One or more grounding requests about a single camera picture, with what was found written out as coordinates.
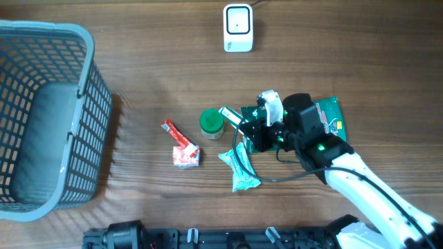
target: plastic basket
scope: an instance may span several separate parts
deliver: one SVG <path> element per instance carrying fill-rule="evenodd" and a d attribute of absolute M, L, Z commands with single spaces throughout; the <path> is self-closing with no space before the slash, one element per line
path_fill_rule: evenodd
<path fill-rule="evenodd" d="M 112 100 L 93 55 L 78 25 L 0 20 L 0 219 L 94 195 Z"/>

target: wooden surface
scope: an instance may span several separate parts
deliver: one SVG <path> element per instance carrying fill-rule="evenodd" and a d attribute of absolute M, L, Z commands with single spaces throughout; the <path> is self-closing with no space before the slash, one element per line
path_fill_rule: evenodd
<path fill-rule="evenodd" d="M 350 144 L 381 179 L 443 221 L 443 6 L 437 3 L 261 3 L 255 48 L 223 50 L 225 3 L 10 6 L 4 19 L 77 23 L 96 41 L 95 60 L 114 110 L 98 194 L 76 210 L 31 223 L 0 221 L 0 248 L 79 248 L 82 233 L 141 219 L 149 228 L 289 228 L 362 214 L 309 176 L 232 193 L 219 140 L 200 134 L 199 115 L 227 104 L 337 95 Z M 171 118 L 203 149 L 201 166 L 172 166 Z M 274 154 L 251 156 L 262 176 L 301 172 Z"/>

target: brown tabletop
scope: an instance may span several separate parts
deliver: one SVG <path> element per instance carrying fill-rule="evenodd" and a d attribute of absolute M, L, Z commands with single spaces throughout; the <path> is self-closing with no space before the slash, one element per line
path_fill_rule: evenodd
<path fill-rule="evenodd" d="M 0 221 L 0 248 L 79 248 L 82 233 L 141 219 L 149 228 L 290 228 L 363 215 L 308 176 L 232 193 L 218 159 L 233 128 L 206 140 L 204 109 L 336 95 L 349 143 L 417 208 L 443 221 L 443 5 L 266 2 L 254 7 L 254 49 L 223 49 L 225 3 L 4 6 L 0 18 L 77 23 L 96 41 L 95 61 L 114 109 L 97 196 L 35 222 Z M 171 118 L 204 150 L 198 168 L 172 165 Z M 275 154 L 250 157 L 262 176 L 302 172 Z"/>

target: wire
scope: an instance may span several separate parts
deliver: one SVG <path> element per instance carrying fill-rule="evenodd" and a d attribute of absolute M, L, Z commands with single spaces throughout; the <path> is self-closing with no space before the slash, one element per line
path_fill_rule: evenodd
<path fill-rule="evenodd" d="M 277 158 L 277 161 L 281 162 L 281 163 L 300 163 L 298 161 L 292 161 L 292 160 L 280 160 L 278 158 L 278 152 L 281 150 L 281 148 L 277 149 L 277 152 L 275 153 L 275 157 Z"/>
<path fill-rule="evenodd" d="M 255 4 L 257 4 L 257 3 L 261 3 L 261 2 L 263 2 L 264 0 L 257 0 L 257 1 L 255 1 L 255 2 L 253 2 L 253 3 L 251 3 L 250 4 L 250 7 L 252 7 L 252 6 L 254 6 Z"/>
<path fill-rule="evenodd" d="M 377 184 L 375 184 L 373 181 L 371 181 L 368 177 L 355 172 L 351 169 L 347 169 L 347 168 L 343 168 L 343 167 L 324 167 L 324 168 L 320 168 L 320 169 L 313 169 L 311 171 L 308 172 L 303 172 L 301 174 L 294 174 L 290 177 L 286 177 L 286 178 L 277 178 L 277 179 L 272 179 L 272 178 L 264 178 L 264 177 L 260 177 L 260 176 L 256 176 L 255 174 L 250 173 L 249 170 L 247 170 L 243 163 L 241 162 L 237 150 L 235 148 L 235 144 L 237 142 L 237 135 L 238 135 L 238 131 L 240 128 L 240 125 L 242 125 L 244 123 L 244 121 L 254 112 L 257 111 L 259 107 L 256 107 L 254 110 L 252 110 L 250 113 L 248 113 L 247 115 L 245 115 L 241 120 L 240 123 L 237 125 L 237 128 L 235 129 L 235 133 L 234 133 L 234 138 L 233 138 L 233 152 L 234 152 L 234 157 L 235 160 L 237 160 L 238 165 L 240 166 L 240 168 L 242 168 L 242 170 L 244 172 L 246 172 L 249 176 L 256 178 L 260 181 L 266 181 L 266 182 L 272 182 L 272 183 L 282 183 L 285 181 L 292 181 L 292 180 L 296 180 L 311 174 L 316 174 L 316 173 L 320 173 L 320 172 L 326 172 L 326 171 L 342 171 L 342 172 L 347 172 L 350 174 L 353 174 L 357 177 L 359 177 L 360 181 L 365 181 L 367 183 L 369 183 L 369 185 L 371 185 L 373 188 L 375 188 L 377 191 L 380 192 L 380 194 L 382 194 L 386 199 L 388 199 L 399 211 L 400 213 L 405 216 L 405 218 L 415 227 L 415 229 L 417 229 L 417 231 L 421 234 L 421 236 L 424 238 L 424 240 L 428 243 L 428 245 L 431 247 L 431 249 L 437 249 L 433 242 L 431 241 L 431 238 L 425 233 L 425 231 L 423 230 L 422 227 L 420 227 L 418 225 L 418 223 L 415 221 L 415 219 L 413 217 L 411 217 L 409 215 L 409 213 L 407 213 L 407 211 L 405 211 L 405 209 L 403 209 L 400 204 L 398 204 L 388 193 L 386 193 L 386 191 L 384 191 L 381 187 L 379 187 Z M 300 154 L 300 148 L 298 148 L 298 143 L 296 142 L 296 151 L 299 151 L 299 156 L 302 156 Z"/>

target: black cable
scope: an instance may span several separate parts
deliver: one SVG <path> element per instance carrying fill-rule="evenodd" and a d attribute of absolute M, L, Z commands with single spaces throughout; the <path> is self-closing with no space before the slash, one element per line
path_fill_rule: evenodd
<path fill-rule="evenodd" d="M 277 149 L 277 152 L 275 153 L 275 158 L 277 158 L 277 161 L 281 162 L 281 163 L 300 163 L 298 161 L 292 161 L 292 160 L 280 160 L 278 158 L 278 152 L 281 150 L 281 148 Z"/>
<path fill-rule="evenodd" d="M 424 240 L 426 240 L 428 245 L 431 247 L 431 249 L 437 249 L 434 246 L 434 244 L 432 243 L 431 238 L 429 238 L 429 236 L 425 233 L 425 231 L 423 231 L 423 228 L 418 225 L 418 223 L 415 221 L 415 219 L 413 217 L 411 217 L 409 215 L 409 213 L 407 213 L 407 211 L 405 211 L 405 209 L 403 209 L 400 206 L 400 204 L 398 204 L 388 193 L 386 193 L 381 187 L 379 187 L 377 184 L 375 184 L 373 181 L 371 181 L 368 177 L 366 177 L 366 176 L 364 176 L 364 175 L 362 175 L 362 174 L 360 174 L 358 172 L 355 172 L 355 171 L 353 171 L 351 169 L 346 169 L 346 168 L 343 168 L 343 167 L 324 167 L 324 168 L 320 168 L 320 169 L 314 169 L 314 170 L 311 170 L 311 171 L 308 171 L 308 172 L 303 172 L 301 174 L 294 174 L 294 175 L 292 175 L 290 177 L 277 178 L 277 179 L 263 178 L 263 177 L 256 176 L 255 174 L 250 173 L 250 171 L 247 170 L 244 167 L 243 163 L 241 162 L 241 160 L 240 160 L 240 158 L 238 156 L 237 150 L 235 148 L 235 144 L 237 142 L 237 135 L 238 135 L 238 131 L 239 131 L 240 125 L 242 125 L 244 123 L 244 121 L 252 114 L 252 112 L 257 111 L 258 108 L 259 107 L 256 107 L 254 110 L 252 110 L 250 113 L 245 115 L 240 120 L 240 123 L 238 124 L 237 128 L 235 129 L 234 138 L 233 138 L 233 152 L 234 152 L 235 160 L 237 160 L 237 163 L 240 166 L 240 168 L 242 168 L 242 170 L 244 172 L 246 172 L 249 176 L 251 176 L 253 178 L 256 178 L 256 179 L 258 179 L 260 181 L 266 181 L 266 182 L 272 182 L 272 183 L 282 183 L 282 182 L 285 182 L 285 181 L 296 180 L 298 178 L 302 178 L 302 177 L 308 176 L 310 174 L 316 174 L 316 173 L 319 173 L 319 172 L 325 172 L 325 171 L 331 171 L 331 170 L 338 170 L 338 171 L 342 171 L 342 172 L 347 172 L 347 173 L 353 174 L 353 175 L 359 177 L 360 181 L 365 181 L 365 182 L 369 183 L 369 185 L 371 185 L 373 188 L 375 188 L 377 191 L 379 191 L 380 194 L 382 194 L 386 199 L 388 199 L 400 211 L 400 213 L 403 216 L 405 216 L 405 218 L 415 227 L 415 229 L 417 229 L 417 231 L 421 234 L 421 236 L 424 238 Z"/>
<path fill-rule="evenodd" d="M 255 2 L 249 4 L 249 5 L 250 5 L 250 7 L 252 7 L 252 6 L 254 6 L 255 4 L 257 4 L 257 3 L 261 3 L 261 2 L 263 2 L 263 1 L 264 1 L 264 0 L 257 0 L 257 1 L 255 1 Z"/>

